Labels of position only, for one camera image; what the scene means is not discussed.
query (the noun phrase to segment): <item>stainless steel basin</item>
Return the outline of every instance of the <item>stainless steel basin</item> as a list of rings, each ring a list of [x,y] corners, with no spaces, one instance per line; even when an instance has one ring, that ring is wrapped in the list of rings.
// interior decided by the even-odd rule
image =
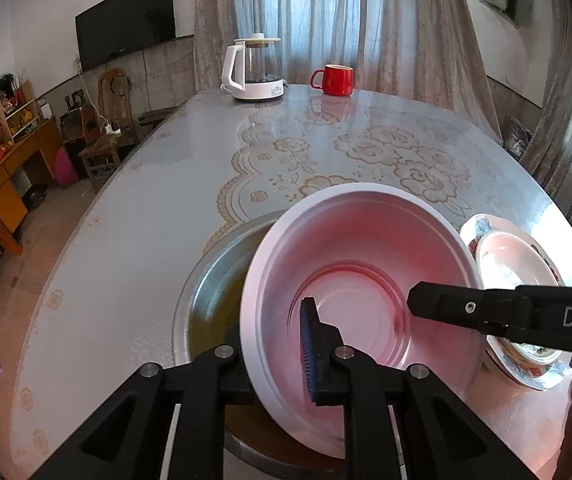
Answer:
[[[283,211],[262,216],[222,238],[199,261],[186,281],[175,312],[175,364],[223,343],[226,329],[239,321],[243,280],[268,229]],[[226,449],[271,476],[338,479],[343,460],[317,453],[283,431],[260,402],[226,407]]]

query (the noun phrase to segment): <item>decorative plate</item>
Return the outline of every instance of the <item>decorative plate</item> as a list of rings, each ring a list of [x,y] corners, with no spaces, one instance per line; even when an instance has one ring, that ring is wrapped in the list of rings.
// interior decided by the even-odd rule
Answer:
[[[540,253],[520,237],[491,231],[477,242],[475,262],[484,288],[513,289],[518,285],[557,286],[555,275]],[[509,352],[528,365],[549,365],[561,350],[502,340]]]
[[[475,254],[479,240],[492,231],[503,231],[526,242],[547,264],[557,284],[564,286],[559,270],[557,270],[557,267],[541,245],[532,236],[504,218],[489,214],[474,215],[461,226],[460,236],[471,253]],[[533,390],[549,390],[563,380],[564,372],[568,369],[568,366],[563,362],[568,361],[567,359],[563,361],[556,359],[549,364],[529,363],[525,359],[524,354],[518,351],[518,347],[531,357],[539,352],[543,354],[549,354],[551,351],[558,352],[556,350],[545,349],[544,347],[535,348],[535,345],[513,344],[491,335],[486,337],[486,341],[487,356],[484,362],[488,365],[488,359],[490,359],[495,365],[489,366],[490,369],[499,368],[503,374],[521,386]],[[565,354],[566,352],[562,352],[560,355],[563,357]]]

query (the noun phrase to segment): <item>mug handle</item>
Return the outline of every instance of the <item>mug handle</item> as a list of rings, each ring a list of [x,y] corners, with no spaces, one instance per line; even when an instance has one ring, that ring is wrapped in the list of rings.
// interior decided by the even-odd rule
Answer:
[[[317,74],[319,74],[320,72],[325,73],[325,71],[323,70],[323,68],[320,68],[319,70],[315,70],[315,71],[313,72],[313,75],[310,76],[310,86],[312,86],[312,88],[316,88],[317,90],[321,90],[322,88],[321,88],[320,86],[315,86],[314,83],[313,83],[313,81],[314,81],[314,79],[315,79],[315,76],[316,76]]]

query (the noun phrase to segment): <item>wooden desk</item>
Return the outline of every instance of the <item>wooden desk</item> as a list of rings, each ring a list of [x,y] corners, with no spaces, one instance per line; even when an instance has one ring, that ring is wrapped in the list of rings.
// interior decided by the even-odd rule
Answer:
[[[0,221],[10,232],[15,231],[28,213],[10,177],[23,167],[32,184],[54,179],[54,159],[61,146],[63,140],[56,122],[49,119],[17,142],[0,160]],[[40,157],[32,156],[36,152]]]

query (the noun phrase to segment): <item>red mug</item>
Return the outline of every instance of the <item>red mug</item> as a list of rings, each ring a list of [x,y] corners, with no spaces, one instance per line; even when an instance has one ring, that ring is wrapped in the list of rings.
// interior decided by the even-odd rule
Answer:
[[[322,86],[315,86],[315,76],[323,72]],[[325,68],[315,70],[310,78],[310,86],[323,90],[324,94],[335,96],[349,96],[352,94],[352,68],[344,65],[326,65]]]

